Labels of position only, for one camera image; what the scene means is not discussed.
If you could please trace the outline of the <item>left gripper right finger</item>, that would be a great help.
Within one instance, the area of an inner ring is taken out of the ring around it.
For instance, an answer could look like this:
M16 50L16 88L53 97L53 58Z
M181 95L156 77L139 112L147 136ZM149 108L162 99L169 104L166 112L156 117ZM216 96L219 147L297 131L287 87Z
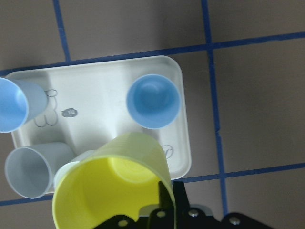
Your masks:
M190 209L190 203L182 181L173 182L173 194L175 197L176 214L182 215Z

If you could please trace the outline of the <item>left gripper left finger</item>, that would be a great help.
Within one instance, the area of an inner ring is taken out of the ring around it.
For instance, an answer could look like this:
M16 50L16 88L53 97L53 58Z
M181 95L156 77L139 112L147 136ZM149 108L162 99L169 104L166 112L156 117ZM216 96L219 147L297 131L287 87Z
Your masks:
M152 210L148 216L147 229L174 229L175 228L175 210L171 200L170 193L163 184L158 183L159 205Z

